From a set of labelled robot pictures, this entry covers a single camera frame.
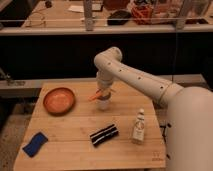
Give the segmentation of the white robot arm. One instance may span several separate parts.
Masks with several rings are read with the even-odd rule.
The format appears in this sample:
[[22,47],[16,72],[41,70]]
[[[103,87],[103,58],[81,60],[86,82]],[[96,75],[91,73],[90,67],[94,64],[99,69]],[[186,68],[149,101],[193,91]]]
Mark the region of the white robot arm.
[[129,67],[111,47],[94,58],[105,90],[118,78],[167,109],[166,171],[213,171],[213,92]]

